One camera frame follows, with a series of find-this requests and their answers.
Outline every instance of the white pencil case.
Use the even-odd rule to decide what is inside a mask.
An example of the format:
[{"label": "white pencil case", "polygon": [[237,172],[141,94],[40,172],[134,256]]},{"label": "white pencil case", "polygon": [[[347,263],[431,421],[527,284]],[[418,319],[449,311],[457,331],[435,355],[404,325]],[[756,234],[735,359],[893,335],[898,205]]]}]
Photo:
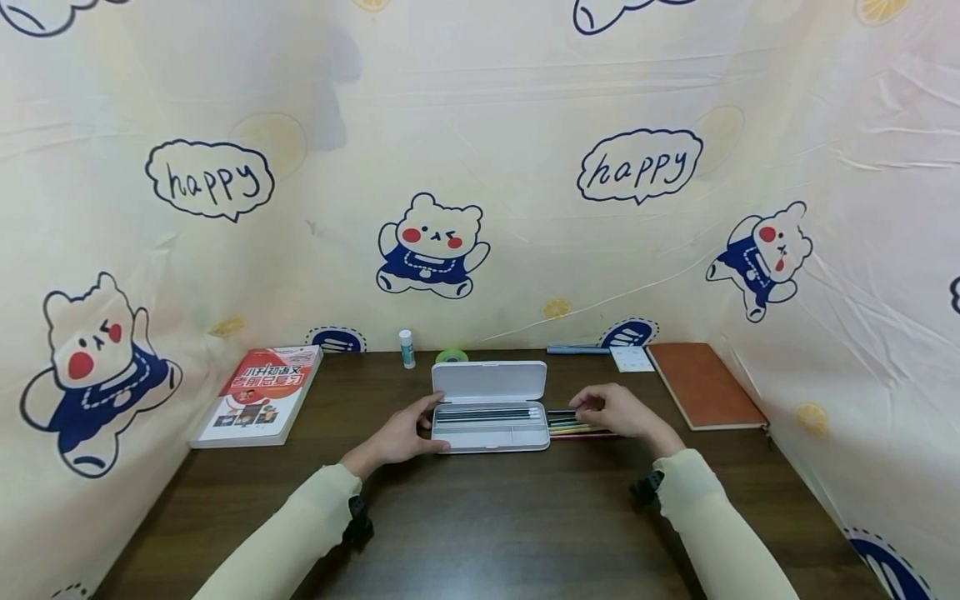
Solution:
[{"label": "white pencil case", "polygon": [[546,410],[538,402],[546,363],[440,363],[432,375],[434,391],[446,395],[433,413],[430,437],[450,442],[448,454],[531,452],[550,446]]}]

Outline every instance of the orange notebook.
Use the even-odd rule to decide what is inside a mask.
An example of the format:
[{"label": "orange notebook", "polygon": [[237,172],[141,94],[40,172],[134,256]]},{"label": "orange notebook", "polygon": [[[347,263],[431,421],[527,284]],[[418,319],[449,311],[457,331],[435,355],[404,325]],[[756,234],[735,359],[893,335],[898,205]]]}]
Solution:
[{"label": "orange notebook", "polygon": [[653,344],[647,353],[693,431],[767,424],[709,344]]}]

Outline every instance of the dark brown desk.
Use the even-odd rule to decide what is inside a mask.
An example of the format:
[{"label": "dark brown desk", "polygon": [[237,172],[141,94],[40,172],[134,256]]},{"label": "dark brown desk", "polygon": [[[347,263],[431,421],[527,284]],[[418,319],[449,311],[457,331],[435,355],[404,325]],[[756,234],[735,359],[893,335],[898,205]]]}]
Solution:
[{"label": "dark brown desk", "polygon": [[[548,408],[565,406],[590,383],[627,386],[704,454],[801,598],[885,597],[761,432],[691,433],[656,374],[619,373],[609,356],[470,355],[546,360]],[[420,352],[408,372],[393,353],[327,355],[287,444],[193,452],[97,599],[190,598],[308,475],[428,394],[433,358]],[[554,442],[545,452],[423,457],[384,468],[364,490],[373,540],[362,554],[332,552],[297,597],[702,597],[669,526],[631,508],[627,486],[649,469],[649,457],[629,440]]]}]

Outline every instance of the left hand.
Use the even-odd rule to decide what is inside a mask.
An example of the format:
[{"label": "left hand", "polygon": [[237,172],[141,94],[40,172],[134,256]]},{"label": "left hand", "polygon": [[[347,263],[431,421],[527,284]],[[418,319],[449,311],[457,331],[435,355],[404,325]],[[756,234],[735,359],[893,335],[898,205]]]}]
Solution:
[{"label": "left hand", "polygon": [[340,463],[351,473],[366,480],[377,468],[409,461],[421,454],[437,454],[450,449],[440,440],[425,440],[417,433],[417,425],[430,428],[426,416],[443,399],[444,393],[425,396],[394,413],[390,420],[368,440],[347,453]]}]

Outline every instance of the green tape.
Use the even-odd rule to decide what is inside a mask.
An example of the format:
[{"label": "green tape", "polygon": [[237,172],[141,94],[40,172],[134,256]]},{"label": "green tape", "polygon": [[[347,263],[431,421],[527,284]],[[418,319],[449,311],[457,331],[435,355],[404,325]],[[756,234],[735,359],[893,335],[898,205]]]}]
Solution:
[{"label": "green tape", "polygon": [[466,363],[469,359],[467,354],[462,350],[456,348],[444,350],[440,354],[437,354],[437,363]]}]

